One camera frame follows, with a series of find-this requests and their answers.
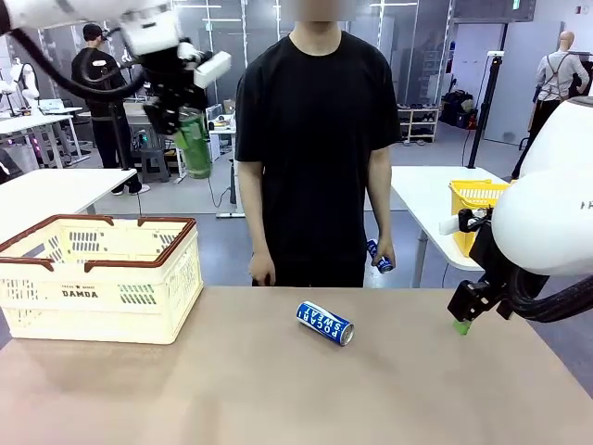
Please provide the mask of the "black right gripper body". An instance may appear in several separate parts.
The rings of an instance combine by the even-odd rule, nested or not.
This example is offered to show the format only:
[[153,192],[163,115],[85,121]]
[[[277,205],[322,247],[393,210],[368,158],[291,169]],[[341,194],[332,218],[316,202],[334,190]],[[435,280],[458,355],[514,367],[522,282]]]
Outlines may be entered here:
[[485,222],[476,232],[470,258],[484,270],[480,282],[486,282],[492,287],[504,287],[507,284],[511,263],[498,248],[491,222]]

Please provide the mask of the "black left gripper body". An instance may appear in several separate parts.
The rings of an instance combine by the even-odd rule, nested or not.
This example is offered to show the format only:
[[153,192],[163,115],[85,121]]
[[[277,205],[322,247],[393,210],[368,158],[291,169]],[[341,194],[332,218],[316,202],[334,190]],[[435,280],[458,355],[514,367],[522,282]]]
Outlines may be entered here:
[[145,59],[145,79],[153,92],[153,105],[178,109],[195,108],[201,111],[208,104],[203,88],[194,84],[194,74],[178,58]]

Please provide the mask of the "blue Pocari Sweat can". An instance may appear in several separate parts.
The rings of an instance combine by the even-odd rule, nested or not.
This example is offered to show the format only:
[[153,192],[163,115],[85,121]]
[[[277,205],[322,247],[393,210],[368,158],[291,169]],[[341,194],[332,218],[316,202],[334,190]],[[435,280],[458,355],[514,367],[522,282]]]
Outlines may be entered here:
[[296,311],[297,320],[335,344],[346,346],[354,334],[354,324],[310,302],[302,302]]
[[375,268],[379,273],[388,273],[394,269],[393,263],[386,256],[378,254],[378,245],[374,239],[367,241],[367,251],[373,261],[377,261]]

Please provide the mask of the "person's right forearm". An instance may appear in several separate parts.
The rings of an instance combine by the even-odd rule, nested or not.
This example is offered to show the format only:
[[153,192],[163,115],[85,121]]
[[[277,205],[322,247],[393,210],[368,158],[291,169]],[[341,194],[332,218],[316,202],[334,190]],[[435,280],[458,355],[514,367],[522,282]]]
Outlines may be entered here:
[[241,197],[246,223],[255,254],[269,254],[262,217],[261,195],[247,194]]

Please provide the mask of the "person's left forearm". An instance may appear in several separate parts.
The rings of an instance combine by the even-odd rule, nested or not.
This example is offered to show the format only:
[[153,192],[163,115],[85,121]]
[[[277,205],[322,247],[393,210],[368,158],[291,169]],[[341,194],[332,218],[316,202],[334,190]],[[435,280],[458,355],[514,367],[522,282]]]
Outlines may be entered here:
[[389,195],[369,194],[372,212],[377,224],[378,235],[381,241],[391,242],[391,210]]

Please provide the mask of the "yellow plastic basket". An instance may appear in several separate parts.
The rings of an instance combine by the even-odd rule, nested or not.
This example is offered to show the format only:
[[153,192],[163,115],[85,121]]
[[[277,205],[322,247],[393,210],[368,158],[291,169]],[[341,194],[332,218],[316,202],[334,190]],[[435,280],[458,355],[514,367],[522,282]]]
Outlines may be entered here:
[[[478,210],[494,208],[502,193],[510,186],[507,183],[495,184],[491,180],[452,180],[449,182],[451,191],[451,214],[457,216],[460,210]],[[464,257],[468,258],[476,232],[456,232],[453,238]]]

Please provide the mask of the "cream folding shopping basket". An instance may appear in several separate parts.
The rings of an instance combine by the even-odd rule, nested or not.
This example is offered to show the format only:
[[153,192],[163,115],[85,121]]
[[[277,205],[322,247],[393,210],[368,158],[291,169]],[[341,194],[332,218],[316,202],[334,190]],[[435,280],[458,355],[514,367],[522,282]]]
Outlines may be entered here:
[[153,261],[183,225],[113,218],[54,222],[2,256],[51,259],[54,271],[33,264],[0,264],[0,310],[14,338],[169,345],[204,286],[197,234],[163,266],[94,267],[87,261]]

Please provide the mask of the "person's left hand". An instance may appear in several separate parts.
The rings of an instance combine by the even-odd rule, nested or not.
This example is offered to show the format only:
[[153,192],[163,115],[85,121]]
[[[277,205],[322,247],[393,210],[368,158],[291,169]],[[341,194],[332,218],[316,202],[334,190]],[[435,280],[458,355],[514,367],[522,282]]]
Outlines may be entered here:
[[376,242],[378,245],[378,254],[390,259],[395,268],[397,262],[391,239],[389,237],[380,236]]

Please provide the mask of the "person's right hand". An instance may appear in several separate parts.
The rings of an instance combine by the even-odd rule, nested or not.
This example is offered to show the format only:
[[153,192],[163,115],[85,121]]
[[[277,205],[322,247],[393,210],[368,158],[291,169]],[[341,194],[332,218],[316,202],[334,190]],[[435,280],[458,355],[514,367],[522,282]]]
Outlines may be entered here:
[[276,273],[268,252],[255,252],[249,263],[249,272],[254,286],[274,286]]

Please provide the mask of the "grey plastic stool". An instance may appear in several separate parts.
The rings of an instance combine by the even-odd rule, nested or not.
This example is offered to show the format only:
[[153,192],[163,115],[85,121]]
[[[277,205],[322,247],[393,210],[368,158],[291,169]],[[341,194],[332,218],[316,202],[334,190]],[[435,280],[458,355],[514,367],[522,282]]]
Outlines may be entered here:
[[144,184],[152,182],[168,183],[170,170],[163,149],[140,151],[141,177]]

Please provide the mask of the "black tripod pole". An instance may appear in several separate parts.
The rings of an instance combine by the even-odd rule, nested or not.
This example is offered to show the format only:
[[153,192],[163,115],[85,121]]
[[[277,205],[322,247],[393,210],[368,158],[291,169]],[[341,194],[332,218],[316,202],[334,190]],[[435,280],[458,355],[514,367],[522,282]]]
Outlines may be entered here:
[[108,104],[109,117],[113,128],[113,133],[116,140],[120,166],[124,171],[129,170],[129,162],[125,154],[124,131],[122,130],[121,115],[118,113],[117,107],[114,103]]

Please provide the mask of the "bystander in black with cap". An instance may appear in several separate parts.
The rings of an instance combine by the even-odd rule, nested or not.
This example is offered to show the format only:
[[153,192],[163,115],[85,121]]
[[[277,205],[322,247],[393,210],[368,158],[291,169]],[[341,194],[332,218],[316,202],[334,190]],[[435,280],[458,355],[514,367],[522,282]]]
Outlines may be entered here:
[[[71,79],[89,88],[101,91],[126,85],[118,63],[100,49],[104,42],[103,30],[94,23],[85,24],[82,34],[86,47],[71,62]],[[126,164],[132,168],[132,136],[123,102],[97,102],[86,99],[91,113],[95,144],[105,169],[120,167],[120,151]]]

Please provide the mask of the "white background desk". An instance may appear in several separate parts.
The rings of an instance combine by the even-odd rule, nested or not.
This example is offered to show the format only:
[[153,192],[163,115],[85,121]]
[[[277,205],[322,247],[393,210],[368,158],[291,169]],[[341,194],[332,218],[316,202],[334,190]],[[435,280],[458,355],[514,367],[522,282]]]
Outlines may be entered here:
[[64,108],[54,114],[0,119],[0,144],[24,141],[28,158],[38,168],[64,169],[90,158],[81,150],[73,120],[81,108]]

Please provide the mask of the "black stand with white top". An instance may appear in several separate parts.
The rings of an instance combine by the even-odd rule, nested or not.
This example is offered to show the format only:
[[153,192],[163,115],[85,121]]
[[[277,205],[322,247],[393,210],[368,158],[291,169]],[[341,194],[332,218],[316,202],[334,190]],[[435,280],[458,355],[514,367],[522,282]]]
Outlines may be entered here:
[[481,143],[481,139],[482,139],[484,130],[486,129],[486,122],[487,122],[489,112],[491,109],[491,103],[492,103],[492,99],[493,99],[493,96],[495,93],[495,89],[496,89],[496,85],[497,85],[497,81],[498,81],[498,74],[499,74],[500,66],[502,64],[503,57],[504,57],[503,50],[489,51],[487,53],[487,58],[490,60],[489,75],[488,75],[488,80],[487,80],[487,84],[486,84],[486,92],[485,92],[485,95],[484,95],[484,98],[482,101],[482,105],[480,107],[480,112],[478,114],[477,126],[476,126],[475,134],[473,137],[473,144],[472,144],[472,149],[470,152],[470,157],[466,164],[466,167],[468,169],[475,168],[475,162],[477,159],[479,146]]

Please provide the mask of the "white shoe rack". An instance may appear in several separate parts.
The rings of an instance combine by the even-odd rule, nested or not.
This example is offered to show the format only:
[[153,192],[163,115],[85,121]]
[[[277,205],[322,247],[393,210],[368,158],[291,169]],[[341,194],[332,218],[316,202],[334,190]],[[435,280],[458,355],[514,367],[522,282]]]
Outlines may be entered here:
[[434,104],[397,105],[402,144],[422,146],[435,141],[439,108]]

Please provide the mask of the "person in black t-shirt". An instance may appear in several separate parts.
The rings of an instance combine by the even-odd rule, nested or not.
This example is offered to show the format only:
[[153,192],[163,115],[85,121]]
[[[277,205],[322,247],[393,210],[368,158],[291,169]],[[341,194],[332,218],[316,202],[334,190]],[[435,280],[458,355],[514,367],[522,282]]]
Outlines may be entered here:
[[369,194],[391,193],[400,138],[392,71],[342,30],[356,0],[284,0],[294,27],[236,93],[240,196],[261,195],[274,286],[360,287],[378,240]]

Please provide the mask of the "pile of black bags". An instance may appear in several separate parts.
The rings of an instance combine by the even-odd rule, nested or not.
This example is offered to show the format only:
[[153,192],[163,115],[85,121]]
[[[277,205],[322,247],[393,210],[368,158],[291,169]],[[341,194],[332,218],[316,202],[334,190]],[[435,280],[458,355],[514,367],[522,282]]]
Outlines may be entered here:
[[473,96],[463,90],[446,93],[441,99],[439,119],[448,125],[473,130],[476,126],[476,114]]

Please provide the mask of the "mannequin with apron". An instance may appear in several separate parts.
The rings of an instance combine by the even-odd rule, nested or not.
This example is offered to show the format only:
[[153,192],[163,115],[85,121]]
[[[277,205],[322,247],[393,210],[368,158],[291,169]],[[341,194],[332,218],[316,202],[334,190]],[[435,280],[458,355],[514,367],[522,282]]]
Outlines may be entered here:
[[584,93],[589,83],[590,76],[580,57],[570,52],[573,43],[574,33],[562,32],[558,50],[540,60],[536,72],[536,101],[529,137],[526,148],[511,174],[512,180],[519,178],[524,159],[552,112],[570,97],[574,76],[576,75],[581,81],[581,85],[577,88],[580,95]]

